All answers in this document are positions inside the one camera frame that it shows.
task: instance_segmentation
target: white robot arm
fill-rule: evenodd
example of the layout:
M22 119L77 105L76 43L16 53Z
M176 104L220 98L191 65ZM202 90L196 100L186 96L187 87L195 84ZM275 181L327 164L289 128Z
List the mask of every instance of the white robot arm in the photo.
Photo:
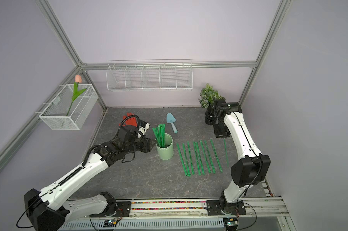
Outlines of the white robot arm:
M137 126L124 125L130 118L136 118ZM148 129L149 124L140 121L137 115L126 117L115 137L111 141L92 146L81 164L40 191L34 188L29 190L24 195L27 208L25 212L34 229L56 231L63 224L90 214L114 215L117 210L116 200L108 192L82 200L68 199L92 177L116 161L122 160L124 163L126 154L133 153L134 159L136 151L150 152L156 141L145 137Z
M267 155L262 155L255 145L243 118L238 102L226 103L224 99L214 101L214 125L216 137L232 135L236 145L238 162L231 168L232 181L219 198L224 214L231 214L241 202L241 196L253 185L264 180L270 165Z

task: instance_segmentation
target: white wire shelf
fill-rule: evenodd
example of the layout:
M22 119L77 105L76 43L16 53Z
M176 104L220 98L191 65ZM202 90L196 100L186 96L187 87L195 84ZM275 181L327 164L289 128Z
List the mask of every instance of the white wire shelf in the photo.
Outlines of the white wire shelf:
M191 62L109 63L106 79L107 88L111 91L193 89Z
M80 130L98 99L91 84L79 84L78 90L82 89L86 90L74 100L68 116L74 84L65 85L39 118L52 130Z

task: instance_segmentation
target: light blue trowel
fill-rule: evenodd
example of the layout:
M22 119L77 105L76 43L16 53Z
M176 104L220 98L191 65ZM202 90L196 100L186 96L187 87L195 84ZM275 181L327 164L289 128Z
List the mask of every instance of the light blue trowel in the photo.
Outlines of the light blue trowel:
M174 133L178 133L178 130L176 129L176 127L174 125L175 118L174 118L174 116L171 113L167 113L166 114L166 122L172 124Z

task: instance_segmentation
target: red robotic hand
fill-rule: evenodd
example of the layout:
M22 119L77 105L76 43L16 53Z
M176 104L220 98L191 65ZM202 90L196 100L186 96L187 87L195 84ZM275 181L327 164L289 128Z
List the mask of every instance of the red robotic hand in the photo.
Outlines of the red robotic hand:
M127 116L123 116L123 119L127 118L128 116L130 115L134 115L133 113L127 113ZM135 117L132 117L132 118L129 118L124 124L123 126L125 125L133 125L133 126L137 126L137 119Z

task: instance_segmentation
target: green cup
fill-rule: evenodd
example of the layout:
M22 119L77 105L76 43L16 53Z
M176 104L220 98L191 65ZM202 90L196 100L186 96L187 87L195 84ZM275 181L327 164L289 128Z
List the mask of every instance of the green cup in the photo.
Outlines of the green cup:
M160 157L160 159L168 160L168 159L172 158L172 156L174 155L173 138L168 133L165 133L165 135L164 135L164 144L165 144L164 148L159 147L156 144L156 149L157 149L157 153L158 153L158 156Z

